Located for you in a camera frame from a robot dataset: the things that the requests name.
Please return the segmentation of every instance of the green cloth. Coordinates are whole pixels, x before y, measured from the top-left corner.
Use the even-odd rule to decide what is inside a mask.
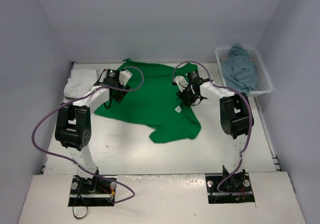
[[[184,138],[195,139],[201,126],[191,107],[185,106],[177,96],[179,89],[172,85],[174,68],[161,64],[134,62],[130,59],[124,61],[118,70],[122,70],[125,66],[139,68],[144,75],[143,86],[134,92],[128,92],[121,103],[113,101],[109,109],[101,105],[95,114],[154,128],[155,131],[149,136],[154,143],[166,143]],[[178,68],[175,74],[185,75],[197,69],[197,65],[187,63]],[[133,73],[128,82],[133,89],[141,83],[141,75],[135,69],[128,70]],[[175,110],[178,106],[181,108],[180,113]]]

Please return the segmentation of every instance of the gray-blue cloth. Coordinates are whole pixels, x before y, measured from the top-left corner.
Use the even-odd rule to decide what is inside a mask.
[[[231,48],[228,58],[221,64],[221,69],[227,86],[246,94],[256,90],[258,76],[255,64],[241,45],[236,44]]]

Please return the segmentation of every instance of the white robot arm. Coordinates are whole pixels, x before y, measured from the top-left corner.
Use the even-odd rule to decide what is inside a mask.
[[[91,138],[91,115],[103,103],[109,100],[121,102],[127,92],[115,91],[101,86],[114,86],[120,89],[129,89],[127,85],[132,73],[128,70],[106,70],[106,77],[103,82],[97,82],[96,86],[85,95],[96,92],[88,98],[75,101],[70,106],[60,109],[57,117],[57,125],[55,128],[55,138],[60,141],[62,146],[68,149],[71,157],[78,162],[84,169],[98,174],[98,167],[93,162],[89,141]],[[86,189],[94,191],[98,185],[93,175],[82,171],[76,167],[76,177],[81,179]]]
[[[246,135],[249,130],[249,115],[243,100],[234,92],[228,89],[215,87],[209,79],[199,77],[197,71],[192,71],[184,76],[177,76],[173,84],[177,85],[177,95],[187,106],[198,105],[203,99],[208,99],[220,105],[220,122],[223,131],[233,139],[227,146],[222,176],[226,177],[234,172],[234,176],[225,182],[228,191],[237,191],[245,179],[245,167],[243,165],[243,154],[240,151],[244,148]]]

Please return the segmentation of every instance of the laundry basket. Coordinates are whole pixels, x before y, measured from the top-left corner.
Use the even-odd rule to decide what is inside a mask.
[[[215,57],[218,62],[220,74],[222,77],[223,85],[226,86],[226,81],[222,74],[221,64],[228,57],[231,47],[217,48],[215,50]],[[247,50],[251,60],[254,62],[256,74],[258,76],[258,82],[255,91],[250,91],[248,96],[258,97],[262,94],[270,93],[273,90],[273,86],[270,77],[266,71],[265,65],[258,51],[254,48],[244,48]]]

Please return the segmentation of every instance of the white wall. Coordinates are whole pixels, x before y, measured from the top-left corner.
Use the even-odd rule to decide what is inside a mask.
[[[38,0],[0,0],[0,223],[17,223],[44,155],[35,124],[62,99],[70,63]],[[54,119],[37,135],[48,147]]]
[[[255,46],[280,0],[39,0],[77,61],[212,60]]]
[[[319,224],[320,0],[282,0],[258,44],[274,92],[259,99],[307,223]]]

